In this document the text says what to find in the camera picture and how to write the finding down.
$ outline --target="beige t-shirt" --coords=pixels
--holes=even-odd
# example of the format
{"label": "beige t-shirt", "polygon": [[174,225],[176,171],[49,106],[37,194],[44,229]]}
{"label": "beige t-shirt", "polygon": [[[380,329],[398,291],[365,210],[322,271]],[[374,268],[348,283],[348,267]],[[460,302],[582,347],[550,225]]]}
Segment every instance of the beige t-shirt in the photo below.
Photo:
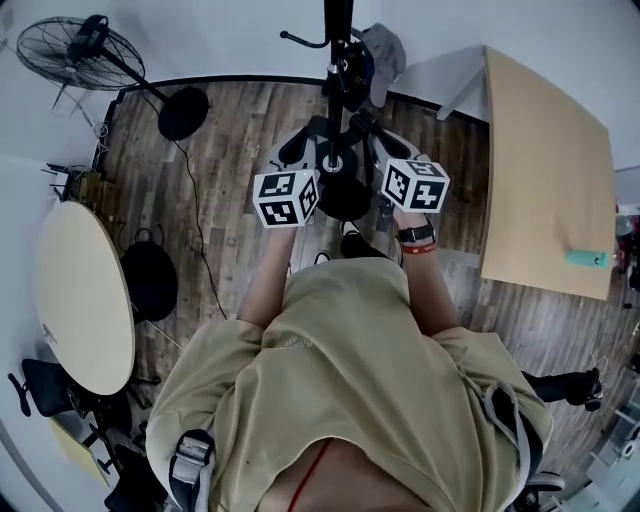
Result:
{"label": "beige t-shirt", "polygon": [[265,331],[239,320],[198,330],[154,406],[149,462],[169,489],[180,436],[213,419],[212,511],[254,511],[306,447],[335,437],[436,512],[494,512],[516,486],[518,455],[461,370],[482,389],[510,385],[546,446],[551,417],[495,334],[423,336],[389,260],[317,265],[289,280]]}

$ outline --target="black watch strap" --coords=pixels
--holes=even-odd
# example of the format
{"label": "black watch strap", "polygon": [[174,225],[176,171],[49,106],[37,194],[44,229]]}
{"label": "black watch strap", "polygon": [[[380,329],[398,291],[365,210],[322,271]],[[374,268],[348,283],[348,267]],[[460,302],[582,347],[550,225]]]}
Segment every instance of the black watch strap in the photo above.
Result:
{"label": "black watch strap", "polygon": [[429,221],[427,221],[427,224],[420,226],[419,228],[398,230],[398,240],[400,240],[401,244],[419,242],[428,238],[432,238],[434,242],[436,241],[436,233]]}

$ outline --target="gray cap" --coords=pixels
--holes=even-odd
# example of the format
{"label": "gray cap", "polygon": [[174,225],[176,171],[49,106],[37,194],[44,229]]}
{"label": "gray cap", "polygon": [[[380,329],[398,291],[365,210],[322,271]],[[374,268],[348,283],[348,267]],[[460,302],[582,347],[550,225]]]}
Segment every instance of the gray cap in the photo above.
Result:
{"label": "gray cap", "polygon": [[364,32],[352,30],[373,57],[375,73],[371,80],[371,103],[384,107],[389,86],[407,68],[407,55],[400,38],[382,23],[376,23]]}

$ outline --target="stand fan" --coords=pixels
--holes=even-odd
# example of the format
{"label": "stand fan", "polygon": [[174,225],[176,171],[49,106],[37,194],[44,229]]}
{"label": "stand fan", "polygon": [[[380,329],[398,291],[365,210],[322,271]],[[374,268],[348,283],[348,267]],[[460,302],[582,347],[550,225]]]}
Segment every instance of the stand fan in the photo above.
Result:
{"label": "stand fan", "polygon": [[164,103],[158,129],[169,140],[188,137],[207,116],[209,99],[200,89],[187,87],[167,97],[147,82],[140,54],[109,28],[106,16],[38,21],[18,37],[17,54],[31,71],[63,87],[118,91],[139,84]]}

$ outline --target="desk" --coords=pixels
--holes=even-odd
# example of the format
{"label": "desk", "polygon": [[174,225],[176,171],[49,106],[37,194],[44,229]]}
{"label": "desk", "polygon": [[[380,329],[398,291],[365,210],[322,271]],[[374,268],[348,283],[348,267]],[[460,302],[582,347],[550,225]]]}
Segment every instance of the desk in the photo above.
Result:
{"label": "desk", "polygon": [[45,341],[71,377],[99,395],[119,391],[135,355],[129,294],[107,232],[78,203],[56,205],[42,227],[35,299]]}
{"label": "desk", "polygon": [[606,300],[611,271],[572,265],[568,250],[613,253],[615,196],[607,129],[553,84],[485,48],[444,119],[486,75],[489,200],[481,276]]}

